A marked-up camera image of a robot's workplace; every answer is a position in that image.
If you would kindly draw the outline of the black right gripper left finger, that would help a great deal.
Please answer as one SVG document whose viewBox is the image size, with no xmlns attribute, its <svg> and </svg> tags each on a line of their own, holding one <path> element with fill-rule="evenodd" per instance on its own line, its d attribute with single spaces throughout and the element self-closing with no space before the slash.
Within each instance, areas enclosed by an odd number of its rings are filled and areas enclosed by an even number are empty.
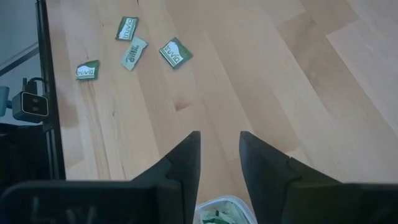
<svg viewBox="0 0 398 224">
<path fill-rule="evenodd" d="M 192 131 L 152 167 L 132 179 L 149 190 L 133 204 L 132 224 L 193 224 L 201 169 L 201 133 Z"/>
</svg>

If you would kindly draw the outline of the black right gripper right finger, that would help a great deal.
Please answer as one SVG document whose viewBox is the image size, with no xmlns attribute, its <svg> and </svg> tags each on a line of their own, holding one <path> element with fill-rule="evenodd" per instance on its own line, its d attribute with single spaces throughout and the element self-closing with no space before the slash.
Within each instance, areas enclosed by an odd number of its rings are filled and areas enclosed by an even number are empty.
<svg viewBox="0 0 398 224">
<path fill-rule="evenodd" d="M 240 132 L 241 168 L 258 224 L 281 224 L 293 183 L 337 184 L 338 181 L 290 157 L 249 131 Z"/>
</svg>

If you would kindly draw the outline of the pale Stevia sweetener packet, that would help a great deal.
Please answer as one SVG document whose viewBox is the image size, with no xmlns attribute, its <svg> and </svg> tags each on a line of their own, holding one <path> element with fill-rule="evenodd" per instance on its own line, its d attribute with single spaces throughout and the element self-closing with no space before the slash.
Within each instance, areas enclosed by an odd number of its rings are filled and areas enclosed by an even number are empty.
<svg viewBox="0 0 398 224">
<path fill-rule="evenodd" d="M 133 37 L 130 46 L 121 58 L 121 65 L 128 71 L 132 71 L 141 57 L 148 43 L 139 37 Z"/>
<path fill-rule="evenodd" d="M 248 221 L 244 217 L 242 211 L 235 206 L 232 202 L 225 202 L 218 207 L 212 207 L 202 211 L 209 211 L 209 210 L 219 210 L 220 212 L 230 216 L 236 222 L 236 224 L 248 224 Z"/>
</svg>

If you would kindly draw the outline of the green Truvia sweetener packet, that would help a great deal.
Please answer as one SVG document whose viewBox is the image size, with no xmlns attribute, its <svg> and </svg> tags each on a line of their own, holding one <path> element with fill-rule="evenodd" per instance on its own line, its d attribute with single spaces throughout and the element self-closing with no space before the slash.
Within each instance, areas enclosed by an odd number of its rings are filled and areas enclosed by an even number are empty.
<svg viewBox="0 0 398 224">
<path fill-rule="evenodd" d="M 174 70 L 193 57 L 192 53 L 176 37 L 159 49 L 159 53 Z"/>
<path fill-rule="evenodd" d="M 219 210 L 209 210 L 200 212 L 201 224 L 236 224 L 230 216 Z"/>
<path fill-rule="evenodd" d="M 123 16 L 116 33 L 116 40 L 131 41 L 139 22 L 138 17 Z"/>
<path fill-rule="evenodd" d="M 99 60 L 92 60 L 83 63 L 76 68 L 76 79 L 77 80 L 94 80 L 98 76 L 98 70 L 100 66 Z"/>
</svg>

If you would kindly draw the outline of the clear plastic container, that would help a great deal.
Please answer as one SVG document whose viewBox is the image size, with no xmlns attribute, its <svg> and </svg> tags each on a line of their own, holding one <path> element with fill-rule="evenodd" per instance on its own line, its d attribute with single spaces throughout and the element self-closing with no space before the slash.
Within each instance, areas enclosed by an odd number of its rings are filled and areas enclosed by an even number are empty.
<svg viewBox="0 0 398 224">
<path fill-rule="evenodd" d="M 244 217 L 248 221 L 248 224 L 258 224 L 255 215 L 252 213 L 250 208 L 244 203 L 244 201 L 232 195 L 225 195 L 222 197 L 209 200 L 200 205 L 197 205 L 195 208 L 193 224 L 201 224 L 200 212 L 202 210 L 206 210 L 212 207 L 218 207 L 225 202 L 232 202 L 233 204 L 235 204 L 235 206 L 237 206 L 240 209 L 240 211 L 242 211 Z"/>
</svg>

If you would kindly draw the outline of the pale blue plastic part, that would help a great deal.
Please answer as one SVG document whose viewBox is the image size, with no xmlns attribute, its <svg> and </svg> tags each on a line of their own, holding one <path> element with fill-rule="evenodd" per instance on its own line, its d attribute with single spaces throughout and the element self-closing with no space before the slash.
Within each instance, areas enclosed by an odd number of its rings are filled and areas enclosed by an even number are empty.
<svg viewBox="0 0 398 224">
<path fill-rule="evenodd" d="M 8 105 L 9 97 L 9 87 L 0 86 L 0 117 L 6 114 L 6 109 Z"/>
</svg>

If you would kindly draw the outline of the black aluminium extrusion frame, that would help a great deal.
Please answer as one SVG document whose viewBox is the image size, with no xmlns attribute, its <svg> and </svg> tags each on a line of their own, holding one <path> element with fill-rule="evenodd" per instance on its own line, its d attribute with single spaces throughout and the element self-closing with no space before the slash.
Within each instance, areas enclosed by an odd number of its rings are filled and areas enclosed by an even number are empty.
<svg viewBox="0 0 398 224">
<path fill-rule="evenodd" d="M 49 171 L 51 179 L 65 180 L 65 163 L 58 113 L 55 74 L 50 42 L 49 19 L 45 0 L 35 0 L 40 66 L 43 78 L 43 92 L 48 99 L 49 115 L 44 119 L 43 129 L 47 136 Z"/>
</svg>

